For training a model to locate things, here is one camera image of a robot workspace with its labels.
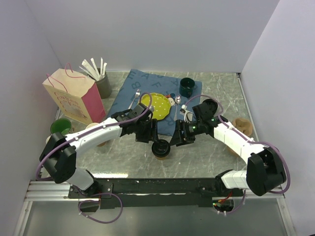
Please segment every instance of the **bag handle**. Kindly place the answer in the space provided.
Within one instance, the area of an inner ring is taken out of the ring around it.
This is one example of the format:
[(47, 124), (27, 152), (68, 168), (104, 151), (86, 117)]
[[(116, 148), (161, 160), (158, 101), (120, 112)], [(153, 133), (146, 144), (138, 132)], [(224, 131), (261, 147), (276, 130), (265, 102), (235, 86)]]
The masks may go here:
[(66, 75), (67, 75), (68, 77), (70, 77), (70, 78), (74, 78), (73, 76), (69, 76), (69, 75), (68, 75), (68, 73), (67, 73), (67, 65), (69, 65), (70, 70), (71, 70), (71, 72), (73, 73), (73, 70), (72, 70), (72, 68), (71, 68), (71, 65), (70, 65), (70, 63), (68, 62), (68, 63), (65, 65), (65, 67), (64, 67), (64, 71), (65, 71)]
[[(56, 80), (56, 79), (55, 79), (54, 77), (52, 77), (50, 74), (46, 74), (46, 76), (47, 76), (47, 79), (48, 79), (49, 83), (52, 85), (52, 87), (55, 87), (55, 86), (53, 85), (53, 83), (50, 81), (49, 77), (51, 77), (53, 80)], [(64, 89), (65, 89), (66, 92), (68, 92), (68, 90), (66, 89), (66, 87), (64, 86), (63, 83), (61, 83), (61, 82), (58, 81), (58, 80), (56, 80), (56, 81), (64, 87)]]

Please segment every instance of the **pen holder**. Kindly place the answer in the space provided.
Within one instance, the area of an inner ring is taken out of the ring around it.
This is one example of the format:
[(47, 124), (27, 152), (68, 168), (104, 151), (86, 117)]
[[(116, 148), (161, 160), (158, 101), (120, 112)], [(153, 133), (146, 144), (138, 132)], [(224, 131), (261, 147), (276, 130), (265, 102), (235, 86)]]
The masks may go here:
[(109, 84), (107, 73), (105, 77), (99, 81), (95, 81), (100, 98), (104, 99), (110, 96), (112, 93), (112, 87)]

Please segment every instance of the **dark green mug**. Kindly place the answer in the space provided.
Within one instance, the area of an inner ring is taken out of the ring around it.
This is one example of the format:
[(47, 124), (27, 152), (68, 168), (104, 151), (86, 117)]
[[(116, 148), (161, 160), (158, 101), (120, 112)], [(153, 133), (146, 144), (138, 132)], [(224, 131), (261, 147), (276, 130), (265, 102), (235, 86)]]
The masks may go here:
[(181, 79), (179, 85), (179, 93), (181, 96), (190, 98), (195, 87), (195, 81), (191, 78), (183, 78)]

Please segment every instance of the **blue placemat with letters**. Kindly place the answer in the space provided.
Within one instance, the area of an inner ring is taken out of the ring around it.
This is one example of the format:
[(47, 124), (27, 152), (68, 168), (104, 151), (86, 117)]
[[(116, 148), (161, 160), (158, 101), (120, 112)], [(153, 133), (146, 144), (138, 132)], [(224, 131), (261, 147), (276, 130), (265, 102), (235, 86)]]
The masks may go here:
[[(115, 112), (120, 112), (126, 110), (132, 100), (137, 89), (143, 92), (156, 92), (163, 95), (174, 93), (176, 96), (179, 94), (179, 83), (182, 78), (174, 78), (162, 75), (148, 74), (140, 70), (130, 70), (123, 86), (119, 90), (119, 93), (109, 110), (107, 117), (110, 117)], [(201, 94), (202, 83), (200, 81), (195, 81), (195, 88), (192, 93), (192, 96)], [(177, 119), (184, 119), (180, 114), (179, 110), (183, 104), (188, 101), (188, 98), (182, 97), (182, 102), (177, 109)], [(139, 98), (136, 98), (133, 103), (132, 108), (136, 106)], [(198, 105), (200, 102), (200, 97), (191, 101), (188, 105), (188, 110), (192, 111), (192, 107)], [(173, 136), (175, 130), (175, 110), (176, 105), (171, 107), (170, 113), (168, 116), (157, 122), (157, 132), (158, 134), (164, 134), (168, 136)]]

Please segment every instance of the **green plate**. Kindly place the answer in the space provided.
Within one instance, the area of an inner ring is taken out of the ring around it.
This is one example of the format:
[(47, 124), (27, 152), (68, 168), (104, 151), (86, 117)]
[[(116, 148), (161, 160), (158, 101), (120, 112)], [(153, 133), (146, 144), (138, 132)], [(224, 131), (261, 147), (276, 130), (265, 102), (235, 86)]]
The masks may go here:
[[(150, 94), (152, 96), (152, 106), (154, 107), (152, 118), (157, 120), (164, 119), (169, 114), (171, 104), (169, 103), (168, 99), (162, 94), (156, 92), (151, 92)], [(141, 103), (148, 106), (149, 102), (150, 97), (145, 94), (141, 99)]]

